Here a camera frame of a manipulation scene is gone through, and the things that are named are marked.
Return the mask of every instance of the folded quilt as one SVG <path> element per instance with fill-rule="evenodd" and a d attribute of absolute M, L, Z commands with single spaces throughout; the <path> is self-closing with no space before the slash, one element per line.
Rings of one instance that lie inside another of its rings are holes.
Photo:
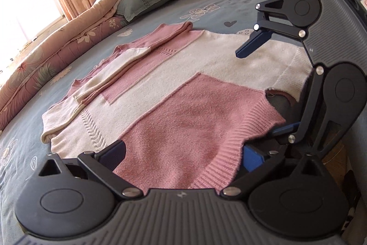
<path fill-rule="evenodd" d="M 43 114 L 42 142 L 70 158 L 120 138 L 127 153 L 115 173 L 143 191 L 222 189 L 243 143 L 285 122 L 265 90 L 298 101 L 311 72 L 303 48 L 279 41 L 236 58 L 247 39 L 186 22 L 116 47 Z"/>
<path fill-rule="evenodd" d="M 0 130 L 50 79 L 93 45 L 123 27 L 122 20 L 113 17 L 119 2 L 96 1 L 90 9 L 48 36 L 5 82 L 0 82 Z M 95 37 L 94 43 L 90 42 L 91 36 Z"/>

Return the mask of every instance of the metal screw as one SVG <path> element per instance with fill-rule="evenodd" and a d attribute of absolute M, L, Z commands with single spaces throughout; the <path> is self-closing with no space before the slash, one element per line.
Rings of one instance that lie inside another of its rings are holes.
<path fill-rule="evenodd" d="M 324 74 L 324 68 L 323 68 L 323 67 L 321 67 L 321 66 L 318 66 L 318 67 L 316 68 L 316 73 L 317 73 L 317 75 L 322 75 L 322 74 Z"/>
<path fill-rule="evenodd" d="M 223 189 L 223 194 L 227 196 L 237 196 L 241 193 L 241 189 L 237 187 L 226 187 Z"/>
<path fill-rule="evenodd" d="M 126 197 L 138 197 L 141 195 L 141 190 L 136 187 L 129 187 L 122 191 L 122 195 Z"/>
<path fill-rule="evenodd" d="M 300 30 L 300 31 L 298 32 L 298 35 L 299 35 L 301 38 L 304 38 L 304 37 L 305 37 L 305 35 L 306 35 L 306 32 L 305 32 L 304 30 Z"/>
<path fill-rule="evenodd" d="M 295 140 L 296 140 L 296 137 L 294 135 L 289 135 L 288 136 L 288 141 L 289 141 L 290 144 L 294 144 Z"/>

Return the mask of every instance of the knit sweater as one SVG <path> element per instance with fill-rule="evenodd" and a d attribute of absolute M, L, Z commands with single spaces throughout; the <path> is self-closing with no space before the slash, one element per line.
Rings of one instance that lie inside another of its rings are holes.
<path fill-rule="evenodd" d="M 75 80 L 44 113 L 42 141 L 69 158 L 120 138 L 127 153 L 115 173 L 143 191 L 220 190 L 238 169 L 243 143 L 284 122 L 264 91 L 298 101 L 311 71 L 304 49 L 284 42 L 236 58 L 247 39 L 162 24 Z"/>

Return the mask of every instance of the bedsheet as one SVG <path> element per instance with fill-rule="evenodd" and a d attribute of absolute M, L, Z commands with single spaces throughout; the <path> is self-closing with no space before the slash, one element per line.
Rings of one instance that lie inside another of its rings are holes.
<path fill-rule="evenodd" d="M 42 114 L 66 95 L 75 78 L 85 77 L 117 45 L 132 42 L 162 23 L 191 21 L 195 30 L 249 35 L 256 22 L 255 5 L 262 1 L 265 0 L 169 2 L 105 38 L 50 80 L 0 136 L 0 244 L 11 245 L 22 236 L 14 214 L 14 203 L 36 167 L 44 162 L 46 154 L 50 152 L 50 145 L 42 144 L 40 140 Z M 277 35 L 273 35 L 273 38 L 295 44 L 293 40 Z"/>

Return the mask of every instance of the flower print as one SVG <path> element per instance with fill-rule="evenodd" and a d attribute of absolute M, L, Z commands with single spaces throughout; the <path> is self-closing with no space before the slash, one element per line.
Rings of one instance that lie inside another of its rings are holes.
<path fill-rule="evenodd" d="M 57 74 L 54 78 L 52 78 L 50 85 L 54 84 L 55 82 L 63 78 L 67 73 L 69 73 L 70 70 L 71 66 L 68 66 L 65 69 L 63 69 L 59 74 Z"/>
<path fill-rule="evenodd" d="M 17 72 L 24 73 L 26 70 L 27 64 L 25 62 L 21 62 L 19 67 L 17 68 Z"/>
<path fill-rule="evenodd" d="M 253 31 L 254 31 L 254 29 L 248 28 L 248 29 L 245 29 L 245 30 L 238 31 L 237 35 L 248 35 L 248 36 L 250 36 Z"/>
<path fill-rule="evenodd" d="M 116 19 L 110 19 L 109 22 L 110 22 L 110 27 L 113 27 L 113 28 L 117 27 Z"/>
<path fill-rule="evenodd" d="M 204 16 L 206 13 L 213 12 L 215 10 L 218 10 L 220 7 L 215 5 L 214 3 L 211 3 L 210 5 L 207 5 L 203 9 L 193 9 L 189 12 L 189 14 L 181 16 L 180 19 L 187 19 L 186 21 L 197 21 L 200 17 Z"/>
<path fill-rule="evenodd" d="M 14 146 L 16 146 L 18 143 L 17 139 L 12 138 L 7 146 L 3 146 L 3 142 L 0 145 L 0 167 L 1 166 L 7 166 L 11 155 L 12 155 L 12 149 Z"/>
<path fill-rule="evenodd" d="M 127 37 L 128 35 L 131 35 L 131 33 L 133 32 L 132 29 L 129 29 L 127 31 L 124 31 L 123 33 L 117 35 L 118 37 Z"/>
<path fill-rule="evenodd" d="M 50 65 L 44 64 L 38 71 L 35 78 L 35 86 L 37 90 L 40 90 L 51 78 L 57 74 L 57 71 Z"/>
<path fill-rule="evenodd" d="M 31 160 L 31 169 L 36 170 L 37 168 L 37 156 L 34 156 Z"/>
<path fill-rule="evenodd" d="M 85 33 L 85 35 L 83 35 L 81 38 L 79 38 L 78 39 L 78 44 L 79 43 L 81 43 L 81 42 L 83 42 L 83 41 L 85 41 L 86 43 L 89 43 L 90 42 L 90 37 L 89 36 L 95 36 L 95 33 L 94 33 L 94 31 L 93 30 L 95 30 L 96 29 L 96 27 L 94 27 L 93 29 L 91 29 L 90 31 L 87 31 L 86 33 Z"/>

